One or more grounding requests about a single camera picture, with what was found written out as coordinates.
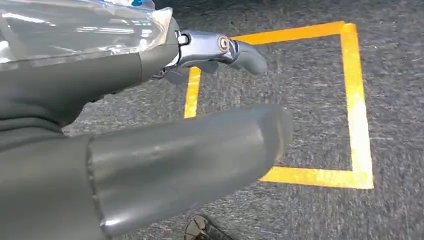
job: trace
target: silver metal part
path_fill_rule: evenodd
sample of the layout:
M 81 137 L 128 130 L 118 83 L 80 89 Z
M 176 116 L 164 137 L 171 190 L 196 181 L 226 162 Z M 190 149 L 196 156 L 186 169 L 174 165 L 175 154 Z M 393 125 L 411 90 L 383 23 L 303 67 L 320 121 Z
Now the silver metal part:
M 186 45 L 190 42 L 189 37 L 186 35 L 181 35 L 177 39 L 179 45 Z
M 244 68 L 251 74 L 258 75 L 268 68 L 265 58 L 255 47 L 242 41 L 229 39 L 216 32 L 176 31 L 179 53 L 172 62 L 165 66 L 166 73 L 177 67 L 198 67 L 202 71 L 213 73 L 217 63 L 233 68 Z
M 218 45 L 221 51 L 228 52 L 228 49 L 230 48 L 229 39 L 226 36 L 220 36 L 218 39 Z

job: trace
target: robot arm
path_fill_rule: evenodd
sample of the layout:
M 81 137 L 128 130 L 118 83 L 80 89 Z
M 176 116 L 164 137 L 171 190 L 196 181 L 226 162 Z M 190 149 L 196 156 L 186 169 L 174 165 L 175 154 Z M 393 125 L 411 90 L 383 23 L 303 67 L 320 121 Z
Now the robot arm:
M 64 13 L 77 15 L 86 9 L 78 7 L 82 3 L 111 12 L 89 0 L 1 3 L 3 9 L 11 9 L 0 17 L 11 26 L 8 31 L 0 24 L 10 45 L 3 56 L 8 50 L 11 60 L 0 64 L 4 67 L 0 70 L 1 239 L 96 240 L 136 231 L 249 185 L 285 153 L 291 118 L 272 104 L 101 135 L 63 135 L 61 128 L 72 123 L 86 103 L 139 85 L 160 72 L 166 76 L 181 67 L 209 68 L 205 64 L 213 62 L 254 74 L 266 70 L 252 46 L 217 33 L 180 31 L 172 18 L 160 44 L 136 52 L 116 54 L 114 49 L 115 54 L 101 57 L 77 54 L 72 61 L 57 61 L 64 56 L 49 51 L 56 59 L 50 64 L 45 61 L 49 58 L 23 51 L 36 43 L 24 38 L 35 35 L 24 33 L 39 33 L 32 29 L 53 14 L 40 12 L 44 9 L 40 4 L 61 4 Z M 27 8 L 26 15 L 14 11 L 22 7 Z M 113 16 L 132 16 L 126 8 L 113 9 Z M 46 19 L 40 22 L 30 14 L 45 14 Z M 134 43 L 123 36 L 114 39 L 128 46 Z M 16 43 L 23 48 L 16 48 Z M 208 43 L 209 49 L 199 47 L 200 43 Z M 50 49 L 45 44 L 39 47 Z

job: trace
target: robotic hand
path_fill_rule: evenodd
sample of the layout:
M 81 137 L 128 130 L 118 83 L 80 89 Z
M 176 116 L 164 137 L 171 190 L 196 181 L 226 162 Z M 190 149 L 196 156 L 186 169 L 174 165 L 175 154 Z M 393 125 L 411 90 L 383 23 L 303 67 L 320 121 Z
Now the robotic hand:
M 266 59 L 246 42 L 231 40 L 215 32 L 184 30 L 176 31 L 175 35 L 179 45 L 177 56 L 153 78 L 181 82 L 185 76 L 173 71 L 175 68 L 198 67 L 203 72 L 214 73 L 218 63 L 238 70 L 246 69 L 253 75 L 267 71 Z
M 155 27 L 164 11 L 91 0 L 3 0 L 0 8 L 0 239 L 136 231 L 253 183 L 285 153 L 292 122 L 273 104 L 65 136 L 85 104 L 156 73 L 223 63 L 260 74 L 266 62 L 222 34 L 180 31 L 173 18 Z M 147 27 L 168 32 L 144 37 Z

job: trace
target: gray metal surface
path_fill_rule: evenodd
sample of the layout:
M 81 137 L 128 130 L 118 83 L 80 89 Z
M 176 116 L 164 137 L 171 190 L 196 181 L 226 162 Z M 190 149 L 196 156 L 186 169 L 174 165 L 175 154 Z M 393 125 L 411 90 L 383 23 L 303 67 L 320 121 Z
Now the gray metal surface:
M 292 132 L 278 104 L 256 104 L 94 137 L 105 232 L 128 233 L 250 185 L 285 153 Z
M 421 0 L 174 1 L 181 28 L 228 36 L 345 21 L 357 25 L 374 189 L 258 182 L 121 239 L 182 239 L 205 213 L 243 240 L 421 240 L 424 236 L 424 2 Z M 273 72 L 202 76 L 198 114 L 278 103 L 294 116 L 282 166 L 350 169 L 337 36 L 269 44 Z M 68 134 L 107 132 L 183 117 L 185 86 L 148 82 L 87 106 Z

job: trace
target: gray cylindrical arm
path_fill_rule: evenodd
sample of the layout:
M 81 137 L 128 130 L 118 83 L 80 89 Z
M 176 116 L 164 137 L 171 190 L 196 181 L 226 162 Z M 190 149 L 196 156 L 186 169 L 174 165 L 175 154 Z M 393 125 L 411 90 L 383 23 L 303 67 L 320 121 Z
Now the gray cylindrical arm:
M 279 105 L 254 105 L 95 137 L 90 162 L 104 229 L 134 231 L 256 181 L 291 134 Z

